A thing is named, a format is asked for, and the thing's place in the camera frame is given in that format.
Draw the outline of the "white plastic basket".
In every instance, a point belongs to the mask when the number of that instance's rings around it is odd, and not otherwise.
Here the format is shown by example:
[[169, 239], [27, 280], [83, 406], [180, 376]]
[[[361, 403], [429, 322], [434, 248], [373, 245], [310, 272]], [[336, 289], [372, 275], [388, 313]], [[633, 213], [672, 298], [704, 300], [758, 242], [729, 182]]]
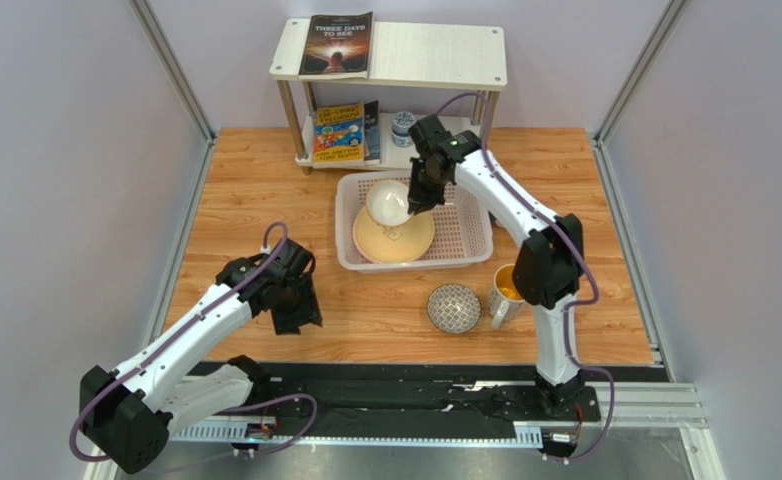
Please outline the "white plastic basket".
[[492, 256], [492, 228], [487, 209], [472, 194], [449, 186], [445, 190], [445, 204], [429, 212], [436, 224], [436, 235], [425, 255], [408, 263], [354, 263], [351, 257], [354, 220], [366, 207], [371, 187], [382, 180], [396, 180], [407, 185], [409, 174], [402, 170], [355, 173], [338, 181], [334, 219], [335, 245], [341, 266], [365, 274], [463, 268], [484, 262]]

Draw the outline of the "pink plate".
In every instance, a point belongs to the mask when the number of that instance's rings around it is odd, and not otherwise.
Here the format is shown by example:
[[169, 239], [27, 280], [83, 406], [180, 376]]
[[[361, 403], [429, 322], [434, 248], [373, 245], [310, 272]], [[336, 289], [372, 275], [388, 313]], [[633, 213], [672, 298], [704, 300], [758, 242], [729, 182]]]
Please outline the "pink plate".
[[352, 250], [351, 257], [352, 257], [352, 261], [354, 263], [357, 263], [357, 264], [371, 264], [372, 263], [372, 261], [368, 257], [364, 256], [364, 254], [360, 250], [359, 245], [358, 245], [357, 242], [355, 242], [355, 241], [352, 242], [351, 250]]

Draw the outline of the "yellow plate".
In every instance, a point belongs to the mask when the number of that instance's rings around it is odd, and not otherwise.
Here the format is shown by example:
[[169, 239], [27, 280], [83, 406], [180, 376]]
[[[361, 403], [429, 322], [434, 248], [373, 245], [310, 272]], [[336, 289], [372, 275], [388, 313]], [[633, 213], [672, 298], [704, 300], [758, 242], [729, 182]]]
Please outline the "yellow plate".
[[412, 217], [402, 225], [388, 227], [375, 222], [363, 207], [356, 216], [352, 237], [359, 253], [378, 264], [418, 260], [431, 247], [436, 224], [430, 213]]

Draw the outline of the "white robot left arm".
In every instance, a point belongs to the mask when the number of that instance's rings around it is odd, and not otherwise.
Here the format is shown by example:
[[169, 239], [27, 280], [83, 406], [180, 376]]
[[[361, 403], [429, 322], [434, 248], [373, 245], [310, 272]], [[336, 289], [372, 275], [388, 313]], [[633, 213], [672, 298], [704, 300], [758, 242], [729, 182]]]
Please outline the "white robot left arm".
[[94, 366], [82, 377], [79, 414], [68, 437], [72, 455], [91, 463], [110, 460], [136, 474], [175, 434], [210, 416], [308, 400], [302, 394], [273, 397], [270, 373], [245, 355], [206, 376], [186, 376], [222, 340], [263, 312], [271, 314], [278, 335], [321, 325], [315, 268], [315, 256], [287, 236], [256, 255], [228, 262], [164, 334], [115, 368]]

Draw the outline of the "grey patterned bowl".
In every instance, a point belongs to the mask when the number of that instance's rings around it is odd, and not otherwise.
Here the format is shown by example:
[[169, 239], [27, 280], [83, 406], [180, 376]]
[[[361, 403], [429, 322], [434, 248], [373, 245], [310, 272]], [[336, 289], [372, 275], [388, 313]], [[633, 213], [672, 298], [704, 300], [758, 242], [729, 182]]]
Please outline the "grey patterned bowl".
[[427, 300], [427, 315], [440, 331], [463, 334], [471, 331], [481, 318], [482, 308], [475, 292], [461, 284], [444, 284]]

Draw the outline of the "white striped bowl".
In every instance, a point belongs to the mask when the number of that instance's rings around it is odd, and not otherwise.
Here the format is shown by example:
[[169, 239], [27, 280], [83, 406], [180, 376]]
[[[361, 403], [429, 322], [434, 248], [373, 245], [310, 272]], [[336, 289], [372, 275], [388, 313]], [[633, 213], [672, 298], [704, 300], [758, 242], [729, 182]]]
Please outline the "white striped bowl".
[[369, 190], [365, 206], [371, 218], [380, 225], [396, 227], [408, 222], [409, 187], [400, 181], [382, 180]]

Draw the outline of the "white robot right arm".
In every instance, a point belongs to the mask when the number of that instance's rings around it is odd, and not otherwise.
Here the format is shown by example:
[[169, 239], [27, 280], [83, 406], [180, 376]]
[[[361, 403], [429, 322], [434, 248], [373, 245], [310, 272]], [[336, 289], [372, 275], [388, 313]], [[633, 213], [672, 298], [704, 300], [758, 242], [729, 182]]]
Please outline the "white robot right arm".
[[583, 226], [573, 214], [561, 216], [529, 194], [471, 131], [453, 134], [436, 115], [408, 130], [416, 149], [408, 212], [419, 215], [445, 202], [452, 184], [473, 195], [510, 234], [519, 251], [512, 285], [531, 305], [535, 318], [537, 384], [543, 398], [566, 403], [582, 389], [573, 361], [574, 315], [585, 273]]

